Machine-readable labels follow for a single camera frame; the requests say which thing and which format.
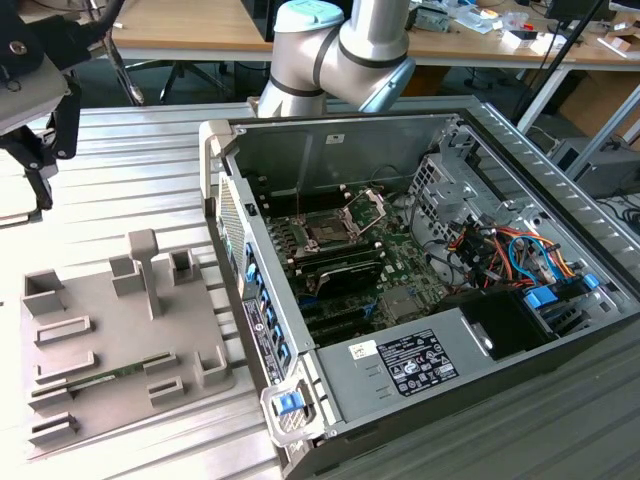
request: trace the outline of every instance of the desk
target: desk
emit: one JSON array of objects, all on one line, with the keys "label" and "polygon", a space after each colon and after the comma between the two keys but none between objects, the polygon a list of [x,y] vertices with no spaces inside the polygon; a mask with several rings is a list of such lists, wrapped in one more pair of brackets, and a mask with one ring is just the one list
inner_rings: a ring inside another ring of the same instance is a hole
[{"label": "desk", "polygon": [[[536,29],[546,30],[548,21],[530,8],[506,0],[496,11],[525,11]],[[26,2],[27,20],[51,13]],[[272,44],[265,42],[240,0],[129,0],[114,31],[123,58],[168,60],[269,61]],[[418,65],[538,68],[542,59],[531,50],[505,47],[498,32],[486,35],[452,23],[448,34],[413,29],[409,54]],[[547,101],[571,70],[640,71],[640,61],[629,61],[585,34],[554,72],[544,90],[526,112],[518,128],[528,130]]]}]

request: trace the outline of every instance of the circuit board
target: circuit board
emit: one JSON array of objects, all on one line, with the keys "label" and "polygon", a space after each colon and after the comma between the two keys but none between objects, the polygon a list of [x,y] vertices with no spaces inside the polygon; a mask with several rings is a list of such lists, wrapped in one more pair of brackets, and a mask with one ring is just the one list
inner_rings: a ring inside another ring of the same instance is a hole
[{"label": "circuit board", "polygon": [[[382,218],[367,198],[348,207],[358,229],[369,226],[359,236],[342,226],[342,209],[267,219],[267,229],[300,311],[320,345],[424,317],[447,294],[446,287],[427,263],[423,249],[414,241],[399,212],[381,197],[377,198],[384,207]],[[381,273],[362,289],[318,298],[309,284],[300,280],[300,271],[291,268],[296,256],[311,258],[319,251],[326,255],[331,249],[337,252],[349,244],[375,244],[379,248],[376,262],[382,262]]]}]

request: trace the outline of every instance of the slotted aluminum surface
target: slotted aluminum surface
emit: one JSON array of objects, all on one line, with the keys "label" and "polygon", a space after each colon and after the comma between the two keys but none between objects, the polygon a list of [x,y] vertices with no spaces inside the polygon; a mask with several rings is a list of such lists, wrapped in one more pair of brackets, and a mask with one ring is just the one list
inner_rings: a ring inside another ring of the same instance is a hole
[{"label": "slotted aluminum surface", "polygon": [[[491,110],[471,97],[403,99],[397,108],[477,108],[481,118],[492,118]],[[348,108],[334,104],[332,110]],[[4,477],[281,478],[200,211],[199,123],[248,114],[244,104],[84,112],[79,156],[60,162],[61,173],[52,182],[55,209],[40,224],[0,230]],[[0,158],[0,165],[7,161]],[[196,249],[238,385],[228,396],[191,410],[26,465],[17,416],[23,405],[19,369],[11,368],[19,355],[17,270],[66,265],[66,275],[92,273],[119,251],[124,232],[147,227],[158,230],[163,250]],[[640,323],[555,372],[319,478],[635,480],[640,478],[638,398]]]}]

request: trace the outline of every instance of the warning label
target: warning label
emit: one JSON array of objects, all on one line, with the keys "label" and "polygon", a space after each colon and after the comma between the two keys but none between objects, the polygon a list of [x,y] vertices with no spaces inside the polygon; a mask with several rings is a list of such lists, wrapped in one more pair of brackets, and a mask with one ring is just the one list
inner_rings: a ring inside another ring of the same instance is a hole
[{"label": "warning label", "polygon": [[433,330],[378,345],[378,353],[405,397],[458,376]]}]

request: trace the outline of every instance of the office chair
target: office chair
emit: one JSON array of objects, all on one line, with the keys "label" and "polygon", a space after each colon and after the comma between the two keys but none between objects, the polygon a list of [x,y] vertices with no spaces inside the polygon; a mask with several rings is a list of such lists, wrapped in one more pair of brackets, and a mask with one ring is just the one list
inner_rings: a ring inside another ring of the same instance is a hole
[{"label": "office chair", "polygon": [[[151,60],[147,62],[135,63],[126,67],[127,72],[138,72],[142,70],[150,70],[152,68],[171,67],[171,73],[169,78],[164,84],[164,88],[160,93],[160,104],[164,105],[167,102],[167,97],[171,93],[173,84],[177,78],[184,78],[185,73],[189,72],[196,77],[207,82],[209,85],[221,90],[224,95],[229,95],[231,89],[227,87],[221,80],[209,75],[207,72],[195,65],[196,62],[189,62],[185,60]],[[218,63],[218,73],[224,75],[227,72],[227,66],[224,62]]]}]

